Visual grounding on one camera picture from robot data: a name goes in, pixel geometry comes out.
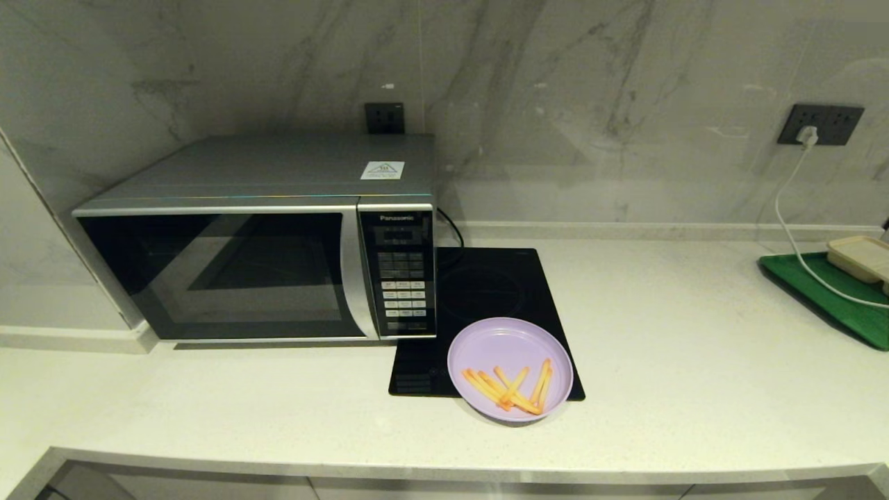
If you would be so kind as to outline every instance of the french fry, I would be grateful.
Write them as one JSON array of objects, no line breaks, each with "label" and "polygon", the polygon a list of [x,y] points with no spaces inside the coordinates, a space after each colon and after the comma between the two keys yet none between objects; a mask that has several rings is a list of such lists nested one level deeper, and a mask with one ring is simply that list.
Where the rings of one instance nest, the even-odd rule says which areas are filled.
[{"label": "french fry", "polygon": [[479,392],[484,394],[484,396],[494,403],[497,404],[498,407],[503,408],[506,411],[509,411],[509,407],[501,403],[501,396],[494,392],[490,387],[488,387],[484,382],[479,380],[476,376],[476,373],[471,369],[463,370],[463,378],[465,378],[469,383],[472,384],[473,387],[476,388]]},{"label": "french fry", "polygon": [[[507,388],[504,387],[503,384],[492,379],[487,373],[478,372],[478,376],[481,377],[481,379],[484,380],[485,383],[488,384],[488,387],[490,387],[491,389],[493,389],[494,392],[499,394],[501,398],[503,397],[503,394],[506,393]],[[532,405],[531,401],[526,399],[525,396],[523,396],[521,392],[516,392],[515,394],[513,394],[512,399],[509,402],[516,405],[517,407],[521,408],[522,410],[524,410],[527,413],[530,413],[533,415],[539,415],[541,413],[541,411],[539,409],[537,409],[537,407],[535,405]]]},{"label": "french fry", "polygon": [[[525,381],[525,377],[528,376],[528,371],[528,367],[524,367],[522,368],[522,371],[518,372],[516,380],[512,381],[512,384],[510,384],[509,387],[506,389],[506,393],[503,394],[503,396],[501,397],[501,402],[506,402],[512,399],[513,394],[518,392],[519,386],[522,385],[522,382]],[[501,370],[500,367],[494,367],[494,373],[497,374],[497,376],[500,377],[501,380],[508,380],[506,378],[506,375],[503,374],[503,370]]]},{"label": "french fry", "polygon": [[[500,385],[499,383],[497,383],[497,381],[494,380],[494,379],[492,379],[491,376],[488,375],[487,373],[485,373],[485,372],[479,370],[479,371],[476,373],[476,376],[477,376],[477,378],[481,379],[482,382],[484,382],[485,384],[487,384],[487,386],[491,388],[491,391],[493,391],[494,394],[497,394],[497,397],[498,397],[498,398],[501,398],[501,399],[502,399],[502,398],[503,398],[503,395],[506,394],[506,388],[503,387],[502,385]],[[504,403],[504,404],[505,404],[507,407],[512,407],[512,406],[513,406],[513,402],[512,402],[512,400],[507,401],[507,402]]]},{"label": "french fry", "polygon": [[546,378],[547,370],[549,370],[549,358],[543,360],[541,374],[537,375],[537,385],[534,385],[534,392],[531,393],[531,404],[536,405],[541,398],[541,390],[543,389],[543,379]]},{"label": "french fry", "polygon": [[543,412],[543,405],[547,400],[547,391],[549,391],[549,379],[553,376],[552,367],[547,368],[546,377],[543,379],[543,387],[541,388],[541,398],[537,402],[537,408]]}]

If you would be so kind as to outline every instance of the white countertop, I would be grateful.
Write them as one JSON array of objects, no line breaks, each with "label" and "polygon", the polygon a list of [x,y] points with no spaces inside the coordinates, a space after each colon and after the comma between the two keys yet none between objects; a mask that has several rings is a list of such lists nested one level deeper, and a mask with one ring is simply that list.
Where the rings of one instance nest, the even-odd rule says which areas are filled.
[{"label": "white countertop", "polygon": [[[540,252],[587,399],[510,428],[387,393],[395,348],[0,349],[0,498],[47,450],[199,471],[693,483],[889,459],[889,355],[764,278],[744,242],[476,240]],[[776,246],[780,252],[783,246]],[[26,491],[22,487],[17,493]]]}]

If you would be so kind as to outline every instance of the microwave oven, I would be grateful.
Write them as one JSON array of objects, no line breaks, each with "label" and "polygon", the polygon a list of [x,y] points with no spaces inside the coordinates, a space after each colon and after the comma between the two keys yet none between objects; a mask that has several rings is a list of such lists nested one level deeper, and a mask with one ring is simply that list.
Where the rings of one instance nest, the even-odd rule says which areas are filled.
[{"label": "microwave oven", "polygon": [[432,337],[433,148],[429,135],[212,137],[72,214],[97,276],[162,340]]}]

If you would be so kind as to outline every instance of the green tray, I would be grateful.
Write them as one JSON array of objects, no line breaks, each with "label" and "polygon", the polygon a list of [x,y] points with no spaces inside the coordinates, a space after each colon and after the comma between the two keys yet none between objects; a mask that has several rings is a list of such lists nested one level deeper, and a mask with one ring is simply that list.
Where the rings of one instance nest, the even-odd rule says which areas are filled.
[{"label": "green tray", "polygon": [[[868,285],[849,276],[828,262],[826,252],[803,254],[803,259],[821,279],[840,292],[865,301],[889,303],[882,284]],[[881,351],[889,351],[889,310],[847,301],[834,294],[805,272],[795,254],[760,257],[759,266],[789,294],[841,325],[840,329]]]}]

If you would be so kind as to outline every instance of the induction cooktop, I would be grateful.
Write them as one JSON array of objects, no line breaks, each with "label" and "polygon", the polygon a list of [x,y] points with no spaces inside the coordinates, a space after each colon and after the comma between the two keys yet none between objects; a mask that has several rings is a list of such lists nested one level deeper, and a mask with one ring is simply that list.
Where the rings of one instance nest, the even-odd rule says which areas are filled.
[{"label": "induction cooktop", "polygon": [[[448,348],[454,336],[479,319],[530,321],[550,332],[572,356],[536,250],[440,247],[437,259],[437,336],[398,341],[389,394],[458,398],[447,371]],[[568,400],[585,398],[575,367]]]}]

